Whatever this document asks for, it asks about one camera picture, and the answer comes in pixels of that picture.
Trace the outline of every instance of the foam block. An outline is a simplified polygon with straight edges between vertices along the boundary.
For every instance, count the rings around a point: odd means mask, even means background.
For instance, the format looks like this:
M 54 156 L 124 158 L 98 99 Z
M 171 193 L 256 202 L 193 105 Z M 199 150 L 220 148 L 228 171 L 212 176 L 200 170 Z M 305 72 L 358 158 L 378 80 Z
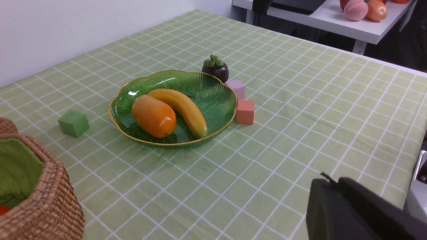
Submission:
M 79 138 L 89 129 L 89 121 L 86 114 L 68 110 L 58 119 L 59 126 L 64 134 L 74 138 Z
M 250 100 L 239 100 L 237 102 L 236 123 L 253 125 L 255 116 L 255 103 Z
M 234 90 L 238 99 L 245 99 L 246 86 L 241 81 L 233 79 L 225 84 Z

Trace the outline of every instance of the white wall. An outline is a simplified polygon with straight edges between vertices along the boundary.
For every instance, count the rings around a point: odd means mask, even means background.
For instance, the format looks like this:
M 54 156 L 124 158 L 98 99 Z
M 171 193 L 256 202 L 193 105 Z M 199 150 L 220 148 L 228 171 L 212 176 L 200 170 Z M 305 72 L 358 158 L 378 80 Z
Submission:
M 0 87 L 195 8 L 239 18 L 231 0 L 5 0 Z

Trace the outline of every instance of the gold rim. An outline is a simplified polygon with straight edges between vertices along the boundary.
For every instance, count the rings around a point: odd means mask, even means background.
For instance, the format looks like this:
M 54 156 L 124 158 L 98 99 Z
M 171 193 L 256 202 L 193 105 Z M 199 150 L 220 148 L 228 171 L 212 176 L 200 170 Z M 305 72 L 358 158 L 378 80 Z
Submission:
M 234 98 L 236 99 L 236 105 L 234 106 L 233 117 L 230 119 L 230 121 L 229 121 L 228 123 L 226 123 L 226 124 L 225 124 L 221 129 L 219 129 L 218 131 L 216 131 L 216 132 L 214 132 L 214 133 L 212 133 L 212 134 L 209 134 L 208 136 L 206 136 L 206 137 L 204 137 L 204 138 L 200 138 L 200 139 L 193 140 L 193 141 L 190 141 L 190 142 L 185 142 L 185 143 L 153 143 L 153 142 L 144 141 L 144 140 L 141 140 L 141 139 L 138 139 L 138 138 L 134 138 L 134 137 L 130 136 L 129 134 L 127 134 L 127 133 L 123 132 L 123 130 L 120 128 L 120 126 L 117 124 L 116 120 L 114 119 L 113 115 L 111 114 L 111 105 L 112 105 L 112 104 L 113 104 L 113 102 L 114 102 L 114 101 L 119 97 L 119 95 L 120 95 L 120 93 L 122 92 L 123 88 L 124 88 L 124 87 L 126 87 L 129 83 L 131 83 L 131 82 L 133 82 L 133 81 L 135 81 L 135 80 L 138 80 L 138 79 L 146 79 L 146 78 L 149 78 L 149 77 L 151 77 L 151 76 L 153 76 L 153 75 L 156 75 L 156 74 L 158 74 L 158 73 L 163 73 L 163 72 L 182 72 L 182 73 L 187 73 L 187 74 L 195 74 L 195 73 L 196 73 L 196 74 L 200 74 L 200 73 L 202 73 L 202 74 L 205 74 L 205 75 L 212 76 L 214 79 L 216 79 L 217 81 L 219 81 L 222 85 L 224 85 L 226 88 L 231 89 L 231 92 L 233 93 Z M 109 114 L 109 116 L 110 116 L 111 121 L 112 121 L 112 122 L 114 123 L 114 125 L 116 126 L 116 128 L 117 128 L 117 129 L 118 129 L 118 130 L 119 130 L 123 135 L 125 135 L 126 137 L 128 137 L 128 138 L 130 138 L 130 139 L 132 139 L 132 140 L 134 140 L 134 141 L 136 141 L 136 142 L 145 143 L 145 144 L 148 144 L 148 145 L 154 145 L 154 146 L 185 146 L 185 145 L 189 145 L 189 144 L 193 144 L 193 143 L 198 143 L 198 142 L 201 142 L 201 141 L 206 140 L 206 139 L 208 139 L 208 138 L 211 138 L 211 137 L 213 137 L 213 136 L 215 136 L 215 135 L 219 134 L 220 132 L 222 132 L 224 129 L 226 129 L 226 128 L 231 124 L 231 122 L 233 122 L 233 119 L 234 119 L 234 117 L 236 116 L 237 101 L 238 101 L 238 98 L 237 98 L 237 95 L 236 95 L 236 93 L 234 92 L 234 90 L 233 90 L 231 87 L 227 86 L 225 83 L 223 83 L 219 78 L 215 77 L 214 75 L 211 75 L 211 74 L 208 74 L 208 73 L 203 73 L 203 72 L 191 72 L 191 73 L 189 73 L 189 72 L 182 71 L 182 70 L 164 70 L 164 71 L 160 71 L 160 72 L 157 72 L 157 73 L 153 73 L 153 74 L 151 74 L 150 76 L 147 76 L 147 77 L 141 77 L 141 78 L 134 79 L 134 80 L 132 80 L 132 81 L 129 81 L 129 82 L 128 82 L 128 83 L 126 83 L 125 85 L 123 85 L 123 87 L 121 87 L 121 88 L 120 88 L 119 93 L 117 94 L 117 96 L 116 96 L 116 97 L 115 97 L 115 98 L 110 102 L 110 105 L 109 105 L 109 108 L 108 108 L 108 114 Z

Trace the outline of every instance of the green cube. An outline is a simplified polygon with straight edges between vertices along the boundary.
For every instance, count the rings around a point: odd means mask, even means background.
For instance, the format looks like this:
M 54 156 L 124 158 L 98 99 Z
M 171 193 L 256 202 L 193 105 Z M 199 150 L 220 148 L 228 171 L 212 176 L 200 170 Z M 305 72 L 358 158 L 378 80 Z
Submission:
M 59 126 L 64 134 L 79 138 L 89 129 L 89 121 L 86 114 L 69 110 L 58 119 Z

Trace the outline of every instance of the wicker basket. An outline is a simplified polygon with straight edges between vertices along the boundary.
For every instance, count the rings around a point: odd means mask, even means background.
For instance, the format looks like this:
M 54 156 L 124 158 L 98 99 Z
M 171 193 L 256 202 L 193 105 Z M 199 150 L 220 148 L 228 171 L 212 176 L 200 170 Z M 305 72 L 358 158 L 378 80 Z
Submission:
M 10 138 L 22 141 L 45 166 L 31 196 L 0 216 L 0 239 L 81 240 L 83 210 L 62 163 L 35 138 L 18 134 L 12 121 L 0 118 L 0 139 Z

